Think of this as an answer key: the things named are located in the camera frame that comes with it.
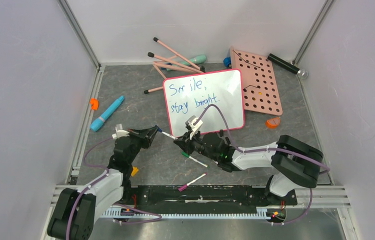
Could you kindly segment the pink perforated board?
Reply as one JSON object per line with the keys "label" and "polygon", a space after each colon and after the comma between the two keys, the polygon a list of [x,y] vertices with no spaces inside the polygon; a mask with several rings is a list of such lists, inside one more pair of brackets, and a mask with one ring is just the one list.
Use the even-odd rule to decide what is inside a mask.
{"label": "pink perforated board", "polygon": [[263,55],[229,49],[231,67],[241,73],[243,109],[273,116],[283,114],[272,62]]}

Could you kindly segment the green marker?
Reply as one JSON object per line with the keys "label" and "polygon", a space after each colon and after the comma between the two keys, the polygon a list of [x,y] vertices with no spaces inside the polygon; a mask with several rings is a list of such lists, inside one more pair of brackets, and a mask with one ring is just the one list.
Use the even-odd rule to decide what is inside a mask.
{"label": "green marker", "polygon": [[182,151],[181,154],[186,157],[187,159],[190,159],[192,161],[194,161],[195,163],[198,163],[200,164],[201,166],[205,167],[205,168],[208,168],[209,166],[199,160],[197,160],[196,158],[192,157],[191,155],[187,154],[186,152]]}

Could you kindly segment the pink folding stand legs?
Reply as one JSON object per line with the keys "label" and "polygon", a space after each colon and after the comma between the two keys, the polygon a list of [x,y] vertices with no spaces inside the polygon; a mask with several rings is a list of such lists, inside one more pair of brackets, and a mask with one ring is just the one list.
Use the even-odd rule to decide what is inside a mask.
{"label": "pink folding stand legs", "polygon": [[[163,81],[167,80],[167,76],[163,73],[163,70],[170,69],[172,71],[178,71],[182,73],[187,74],[201,74],[205,73],[205,67],[200,66],[199,64],[196,65],[193,62],[190,61],[190,59],[186,58],[167,44],[165,44],[162,40],[160,40],[158,37],[153,37],[153,41],[157,44],[161,45],[168,51],[170,51],[173,56],[171,57],[163,57],[153,52],[148,52],[147,56],[155,59],[155,61],[152,62],[152,66],[155,68],[155,70],[159,73],[159,75],[163,78]],[[179,62],[181,61],[187,61],[190,63],[190,66],[183,65]]]}

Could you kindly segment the large blue marker toy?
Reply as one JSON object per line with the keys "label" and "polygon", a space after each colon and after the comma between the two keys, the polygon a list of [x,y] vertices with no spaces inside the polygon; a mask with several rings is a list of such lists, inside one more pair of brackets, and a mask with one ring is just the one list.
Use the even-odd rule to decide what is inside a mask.
{"label": "large blue marker toy", "polygon": [[118,109],[118,107],[123,103],[125,97],[121,95],[117,98],[98,118],[96,118],[91,124],[90,129],[97,132],[107,121],[107,119]]}

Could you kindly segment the pink framed whiteboard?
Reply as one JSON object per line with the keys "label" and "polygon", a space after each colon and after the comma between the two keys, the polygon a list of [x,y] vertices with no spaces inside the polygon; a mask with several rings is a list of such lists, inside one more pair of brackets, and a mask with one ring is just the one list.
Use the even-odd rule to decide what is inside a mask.
{"label": "pink framed whiteboard", "polygon": [[202,134],[245,125],[242,74],[238,69],[168,78],[163,82],[170,133],[180,137],[186,121],[201,117]]}

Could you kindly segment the mint green tube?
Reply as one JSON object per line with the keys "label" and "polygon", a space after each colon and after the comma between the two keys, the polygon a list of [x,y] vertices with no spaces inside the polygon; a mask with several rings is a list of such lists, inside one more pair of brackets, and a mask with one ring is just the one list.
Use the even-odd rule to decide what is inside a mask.
{"label": "mint green tube", "polygon": [[[196,64],[196,65],[203,64],[203,63],[206,62],[206,60],[207,60],[207,57],[206,57],[206,55],[204,55],[204,54],[198,55],[198,56],[196,56],[196,57],[190,59],[190,61],[191,61],[192,63]],[[185,60],[183,60],[183,61],[179,61],[179,63],[181,63],[181,64],[183,64],[183,65],[185,65],[185,66],[190,66],[190,65],[191,65],[189,62],[187,62],[187,61],[185,61]]]}

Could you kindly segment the orange clip left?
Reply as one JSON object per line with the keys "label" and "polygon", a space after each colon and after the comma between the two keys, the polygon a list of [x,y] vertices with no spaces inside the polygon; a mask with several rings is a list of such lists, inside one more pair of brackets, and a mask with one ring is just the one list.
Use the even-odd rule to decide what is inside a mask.
{"label": "orange clip left", "polygon": [[93,110],[93,111],[97,111],[99,109],[99,101],[96,99],[96,98],[91,98],[90,101],[90,108]]}

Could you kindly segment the blue toy car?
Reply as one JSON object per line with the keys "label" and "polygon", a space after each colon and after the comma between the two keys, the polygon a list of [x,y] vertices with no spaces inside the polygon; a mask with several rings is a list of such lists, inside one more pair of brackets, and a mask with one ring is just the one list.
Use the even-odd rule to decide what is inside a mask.
{"label": "blue toy car", "polygon": [[232,67],[232,61],[230,57],[226,57],[223,60],[223,64],[226,68],[231,68]]}

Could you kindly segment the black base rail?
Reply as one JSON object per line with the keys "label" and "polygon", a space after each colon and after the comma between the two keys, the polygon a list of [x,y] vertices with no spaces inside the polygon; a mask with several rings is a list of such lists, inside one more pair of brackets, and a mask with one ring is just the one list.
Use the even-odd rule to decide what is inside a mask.
{"label": "black base rail", "polygon": [[156,214],[253,214],[257,208],[296,206],[291,190],[280,197],[267,187],[254,185],[191,185],[179,191],[176,185],[138,185],[119,201]]}

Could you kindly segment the orange cap right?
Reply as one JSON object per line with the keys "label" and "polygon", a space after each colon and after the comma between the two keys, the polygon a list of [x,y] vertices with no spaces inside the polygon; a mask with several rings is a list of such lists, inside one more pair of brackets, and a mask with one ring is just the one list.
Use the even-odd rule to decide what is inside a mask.
{"label": "orange cap right", "polygon": [[277,128],[280,125],[280,123],[281,123],[281,118],[279,116],[277,116],[277,117],[268,119],[265,122],[265,125],[269,129],[275,129],[275,128]]}

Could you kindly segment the purple marker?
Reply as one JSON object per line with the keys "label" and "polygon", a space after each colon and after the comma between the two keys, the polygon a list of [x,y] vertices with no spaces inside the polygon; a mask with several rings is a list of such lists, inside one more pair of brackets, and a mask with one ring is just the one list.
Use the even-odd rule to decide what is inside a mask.
{"label": "purple marker", "polygon": [[178,188],[178,191],[179,192],[182,192],[184,190],[186,190],[190,185],[192,185],[193,183],[197,182],[198,180],[200,180],[201,178],[205,177],[207,175],[207,173],[203,173],[202,175],[198,176],[197,178],[191,180],[190,182],[184,184],[183,186],[179,187]]}

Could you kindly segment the black flashlight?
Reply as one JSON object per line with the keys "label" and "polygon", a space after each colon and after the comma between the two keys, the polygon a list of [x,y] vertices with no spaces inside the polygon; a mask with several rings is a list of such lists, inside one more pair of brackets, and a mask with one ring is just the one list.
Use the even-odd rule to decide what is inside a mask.
{"label": "black flashlight", "polygon": [[281,59],[280,57],[270,53],[267,57],[269,61],[272,63],[278,65],[279,67],[289,71],[292,74],[295,74],[297,77],[299,77],[302,80],[305,80],[309,76],[309,72],[305,69],[298,68],[297,66]]}

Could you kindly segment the yellow orange block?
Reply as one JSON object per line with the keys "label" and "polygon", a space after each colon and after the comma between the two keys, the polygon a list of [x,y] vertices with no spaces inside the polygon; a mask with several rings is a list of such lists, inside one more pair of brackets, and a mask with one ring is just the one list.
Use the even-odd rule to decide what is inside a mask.
{"label": "yellow orange block", "polygon": [[139,172],[139,168],[138,167],[133,167],[132,168],[132,172],[131,172],[131,176],[134,177],[137,173]]}

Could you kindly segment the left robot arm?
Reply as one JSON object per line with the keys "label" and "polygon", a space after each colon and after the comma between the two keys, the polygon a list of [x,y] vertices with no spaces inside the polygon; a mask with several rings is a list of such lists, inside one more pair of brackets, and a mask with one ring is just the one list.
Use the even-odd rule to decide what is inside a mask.
{"label": "left robot arm", "polygon": [[100,216],[114,203],[126,204],[133,197],[130,177],[133,161],[147,149],[159,131],[146,129],[117,130],[113,135],[113,154],[103,172],[76,189],[65,188],[58,197],[46,228],[57,240],[87,240]]}

